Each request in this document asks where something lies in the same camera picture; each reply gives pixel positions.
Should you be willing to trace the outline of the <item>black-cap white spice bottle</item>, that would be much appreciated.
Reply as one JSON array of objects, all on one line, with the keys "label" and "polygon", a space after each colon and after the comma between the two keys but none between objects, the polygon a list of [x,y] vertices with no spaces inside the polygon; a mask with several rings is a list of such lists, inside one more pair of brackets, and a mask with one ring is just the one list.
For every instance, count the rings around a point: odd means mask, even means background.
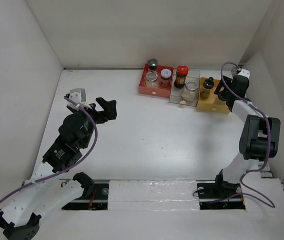
[{"label": "black-cap white spice bottle", "polygon": [[227,91],[225,90],[220,91],[217,95],[217,103],[220,105],[224,105],[226,103],[226,96],[227,96]]}]

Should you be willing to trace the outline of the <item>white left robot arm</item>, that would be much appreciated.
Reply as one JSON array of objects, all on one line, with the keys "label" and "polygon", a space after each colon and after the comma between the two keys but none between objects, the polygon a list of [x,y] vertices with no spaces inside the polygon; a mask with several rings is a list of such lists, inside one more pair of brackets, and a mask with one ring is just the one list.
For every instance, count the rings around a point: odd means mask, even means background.
[{"label": "white left robot arm", "polygon": [[40,229],[44,218],[77,198],[88,198],[94,191],[94,181],[84,172],[77,173],[56,193],[51,187],[60,175],[79,165],[94,149],[98,131],[103,124],[117,117],[115,100],[96,98],[102,107],[85,104],[65,95],[71,111],[59,127],[59,135],[43,156],[41,164],[29,181],[0,200],[0,228],[8,240],[30,240]]}]

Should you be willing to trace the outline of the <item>black-cap brown spice bottle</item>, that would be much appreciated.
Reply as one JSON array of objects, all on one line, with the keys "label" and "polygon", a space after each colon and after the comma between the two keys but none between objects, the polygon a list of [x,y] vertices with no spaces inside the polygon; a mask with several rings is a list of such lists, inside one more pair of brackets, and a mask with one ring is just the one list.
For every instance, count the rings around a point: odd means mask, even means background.
[{"label": "black-cap brown spice bottle", "polygon": [[201,99],[208,99],[210,96],[210,92],[214,87],[214,78],[209,77],[206,80],[204,80],[201,88],[200,88],[200,98]]}]

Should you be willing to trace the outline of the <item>silver-cap white spice shaker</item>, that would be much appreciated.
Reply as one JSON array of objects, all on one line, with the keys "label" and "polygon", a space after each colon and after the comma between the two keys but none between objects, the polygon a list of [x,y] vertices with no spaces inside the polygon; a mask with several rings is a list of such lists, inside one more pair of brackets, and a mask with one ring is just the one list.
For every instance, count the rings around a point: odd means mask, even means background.
[{"label": "silver-cap white spice shaker", "polygon": [[157,67],[158,67],[158,60],[156,58],[149,59],[147,61],[148,65],[148,73],[155,73],[157,72]]}]

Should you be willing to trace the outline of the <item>red-lid dark sauce jar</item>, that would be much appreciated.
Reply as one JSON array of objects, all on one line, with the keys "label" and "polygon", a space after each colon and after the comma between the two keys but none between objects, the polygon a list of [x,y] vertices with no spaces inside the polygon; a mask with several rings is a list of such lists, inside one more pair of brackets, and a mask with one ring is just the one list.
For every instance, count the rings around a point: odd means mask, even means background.
[{"label": "red-lid dark sauce jar", "polygon": [[186,65],[179,65],[176,69],[176,77],[174,86],[178,89],[182,89],[185,85],[186,77],[188,75],[189,68]]}]

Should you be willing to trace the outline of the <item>silver-lid clear glass jar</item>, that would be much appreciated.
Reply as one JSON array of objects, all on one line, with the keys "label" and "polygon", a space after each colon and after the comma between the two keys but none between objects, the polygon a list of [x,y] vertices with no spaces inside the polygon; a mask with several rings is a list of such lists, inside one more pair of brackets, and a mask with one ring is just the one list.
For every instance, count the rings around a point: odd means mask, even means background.
[{"label": "silver-lid clear glass jar", "polygon": [[158,74],[155,71],[148,71],[145,75],[145,84],[149,88],[158,88]]}]

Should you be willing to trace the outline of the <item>white-lid small brown jar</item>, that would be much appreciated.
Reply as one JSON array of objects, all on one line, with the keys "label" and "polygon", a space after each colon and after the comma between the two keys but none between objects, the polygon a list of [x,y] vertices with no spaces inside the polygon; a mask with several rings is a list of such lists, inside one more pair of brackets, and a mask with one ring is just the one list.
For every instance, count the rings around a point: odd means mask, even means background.
[{"label": "white-lid small brown jar", "polygon": [[160,85],[166,88],[170,85],[170,79],[172,76],[172,71],[170,69],[164,68],[160,73]]}]

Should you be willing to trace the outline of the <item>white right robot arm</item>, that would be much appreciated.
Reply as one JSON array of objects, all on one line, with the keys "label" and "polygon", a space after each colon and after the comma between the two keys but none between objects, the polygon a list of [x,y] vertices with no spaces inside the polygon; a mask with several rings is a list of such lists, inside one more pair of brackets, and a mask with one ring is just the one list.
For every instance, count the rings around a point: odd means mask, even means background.
[{"label": "white right robot arm", "polygon": [[238,188],[243,179],[258,162],[264,169],[268,160],[278,151],[280,120],[268,117],[245,97],[249,79],[241,74],[233,78],[222,76],[215,93],[226,100],[226,106],[244,123],[239,140],[239,153],[233,161],[215,177],[213,192],[219,201],[239,196]]}]

